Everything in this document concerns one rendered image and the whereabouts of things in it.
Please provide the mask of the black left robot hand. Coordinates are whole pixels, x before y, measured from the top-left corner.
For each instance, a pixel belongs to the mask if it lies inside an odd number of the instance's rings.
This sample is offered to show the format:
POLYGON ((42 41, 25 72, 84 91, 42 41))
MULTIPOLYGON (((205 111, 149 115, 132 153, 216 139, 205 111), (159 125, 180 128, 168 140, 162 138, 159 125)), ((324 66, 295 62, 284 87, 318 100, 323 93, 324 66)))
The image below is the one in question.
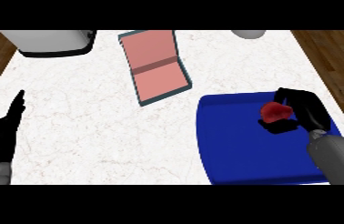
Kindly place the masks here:
POLYGON ((16 132, 22 121, 23 91, 14 96, 7 114, 0 118, 0 162, 11 162, 16 147, 16 132))

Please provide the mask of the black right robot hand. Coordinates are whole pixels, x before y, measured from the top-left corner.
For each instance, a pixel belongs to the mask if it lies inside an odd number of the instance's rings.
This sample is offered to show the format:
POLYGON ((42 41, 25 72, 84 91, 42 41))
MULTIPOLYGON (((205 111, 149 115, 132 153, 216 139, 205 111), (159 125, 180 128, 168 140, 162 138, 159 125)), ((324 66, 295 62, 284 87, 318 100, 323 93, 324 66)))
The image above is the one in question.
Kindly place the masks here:
POLYGON ((292 108, 292 115, 287 119, 267 124, 261 118, 258 123, 271 133, 278 134, 302 127, 307 132, 318 129, 327 132, 330 130, 330 117, 320 99, 312 92, 280 87, 274 93, 274 99, 283 106, 292 108))

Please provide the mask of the blue tray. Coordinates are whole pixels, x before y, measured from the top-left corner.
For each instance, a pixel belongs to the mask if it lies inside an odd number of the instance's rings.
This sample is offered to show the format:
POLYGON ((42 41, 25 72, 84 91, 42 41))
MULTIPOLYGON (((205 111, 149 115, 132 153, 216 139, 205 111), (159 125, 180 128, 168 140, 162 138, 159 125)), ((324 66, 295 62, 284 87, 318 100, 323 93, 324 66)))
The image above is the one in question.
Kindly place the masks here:
MULTIPOLYGON (((307 153, 304 128, 271 134, 258 123, 261 107, 273 101, 274 93, 200 98, 197 145, 205 173, 215 185, 327 182, 307 153)), ((340 136, 332 119, 326 133, 340 136)))

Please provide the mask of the grey round object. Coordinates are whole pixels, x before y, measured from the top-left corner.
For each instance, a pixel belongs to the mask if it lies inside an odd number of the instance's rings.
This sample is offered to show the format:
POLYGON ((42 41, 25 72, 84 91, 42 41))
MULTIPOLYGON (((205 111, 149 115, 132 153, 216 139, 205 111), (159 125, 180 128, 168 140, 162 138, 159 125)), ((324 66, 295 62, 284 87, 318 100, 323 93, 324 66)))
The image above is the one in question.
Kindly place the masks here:
POLYGON ((231 30, 231 32, 243 39, 258 39, 265 33, 264 30, 231 30))

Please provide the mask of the grey appliance with black base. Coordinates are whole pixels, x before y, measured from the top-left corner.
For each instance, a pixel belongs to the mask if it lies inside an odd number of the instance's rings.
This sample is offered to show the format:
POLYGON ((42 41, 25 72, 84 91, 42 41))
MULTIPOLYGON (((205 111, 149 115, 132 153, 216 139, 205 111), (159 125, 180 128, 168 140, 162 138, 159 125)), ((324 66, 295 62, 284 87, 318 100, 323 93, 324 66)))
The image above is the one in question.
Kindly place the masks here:
POLYGON ((78 56, 92 49, 95 30, 0 30, 25 57, 78 56))

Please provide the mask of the red pear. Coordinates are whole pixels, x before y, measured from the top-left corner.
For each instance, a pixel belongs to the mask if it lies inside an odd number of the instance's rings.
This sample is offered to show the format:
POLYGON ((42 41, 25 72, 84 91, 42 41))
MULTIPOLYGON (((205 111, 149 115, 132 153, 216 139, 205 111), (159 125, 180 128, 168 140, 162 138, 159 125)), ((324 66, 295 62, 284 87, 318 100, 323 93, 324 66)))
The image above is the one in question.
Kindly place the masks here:
POLYGON ((261 107, 261 120, 270 124, 280 119, 287 119, 292 115, 292 108, 277 102, 267 102, 261 107))

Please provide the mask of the pink cardboard box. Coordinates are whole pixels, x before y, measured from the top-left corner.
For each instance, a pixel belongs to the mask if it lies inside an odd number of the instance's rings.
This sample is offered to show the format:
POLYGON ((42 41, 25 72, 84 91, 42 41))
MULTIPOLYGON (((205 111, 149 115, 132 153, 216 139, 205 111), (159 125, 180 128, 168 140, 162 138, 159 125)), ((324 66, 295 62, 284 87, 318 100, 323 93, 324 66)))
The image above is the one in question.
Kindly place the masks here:
POLYGON ((135 30, 118 36, 140 106, 191 88, 172 30, 135 30))

